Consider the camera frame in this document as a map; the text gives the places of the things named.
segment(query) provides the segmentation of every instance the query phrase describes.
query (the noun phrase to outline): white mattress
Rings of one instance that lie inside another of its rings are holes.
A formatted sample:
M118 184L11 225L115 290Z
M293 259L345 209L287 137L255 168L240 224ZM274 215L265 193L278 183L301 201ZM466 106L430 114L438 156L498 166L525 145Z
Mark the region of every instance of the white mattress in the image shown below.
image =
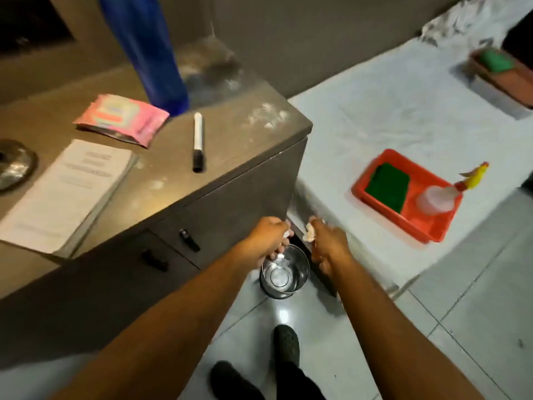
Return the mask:
M531 8L513 0L494 22L509 28ZM457 67L469 52L467 39L439 48L413 39L290 99L314 126L289 217L302 230L312 213L341 226L383 285L401 287L439 261L533 171L533 117L517 121L469 89ZM443 242L417 242L351 195L386 148L450 182L490 162Z

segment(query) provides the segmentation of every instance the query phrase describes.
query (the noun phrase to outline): blue bottle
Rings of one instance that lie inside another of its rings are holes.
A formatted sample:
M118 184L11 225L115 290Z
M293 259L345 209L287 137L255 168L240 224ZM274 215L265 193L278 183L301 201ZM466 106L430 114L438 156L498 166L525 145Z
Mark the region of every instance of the blue bottle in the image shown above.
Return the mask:
M157 0L100 0L103 15L141 78L150 103L170 116L189 109Z

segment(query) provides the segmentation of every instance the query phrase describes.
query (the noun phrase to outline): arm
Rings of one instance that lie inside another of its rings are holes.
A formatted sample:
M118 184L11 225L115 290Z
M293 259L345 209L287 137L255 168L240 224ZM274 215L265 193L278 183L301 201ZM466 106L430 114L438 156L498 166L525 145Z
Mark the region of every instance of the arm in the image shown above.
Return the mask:
M288 229L276 217L261 219L248 238L139 317L52 399L177 399L246 275L265 255L283 252Z
M482 400L460 370L353 258L345 233L318 219L313 260L335 284L384 400Z

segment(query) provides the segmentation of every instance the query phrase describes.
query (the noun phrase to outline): pink packet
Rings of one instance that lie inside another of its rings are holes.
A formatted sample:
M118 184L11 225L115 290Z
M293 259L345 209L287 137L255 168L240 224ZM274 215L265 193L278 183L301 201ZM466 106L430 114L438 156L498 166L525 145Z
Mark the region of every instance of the pink packet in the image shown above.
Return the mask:
M105 94L99 95L74 124L80 130L148 148L168 117L168 112L146 102Z

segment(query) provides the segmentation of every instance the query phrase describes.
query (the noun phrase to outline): orange tray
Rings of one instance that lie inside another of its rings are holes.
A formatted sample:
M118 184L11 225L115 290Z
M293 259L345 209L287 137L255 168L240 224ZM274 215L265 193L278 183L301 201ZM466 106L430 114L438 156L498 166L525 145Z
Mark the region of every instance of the orange tray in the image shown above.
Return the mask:
M407 197L401 213L395 212L364 191L377 166L383 163L393 165L410 177ZM412 162L397 151L386 149L370 163L361 178L359 178L359 180L353 185L352 194L367 205L376 209L379 213L420 242L427 243L434 241L439 243L443 241L444 236L450 227L450 223L457 212L457 208L459 208L459 205L463 200L463 195L461 194L455 198L455 207L451 212L442 213L436 216L427 216L418 209L416 198L423 193L426 188L432 185L437 185L439 187L451 186L449 182L437 177L432 172L419 166L415 162Z

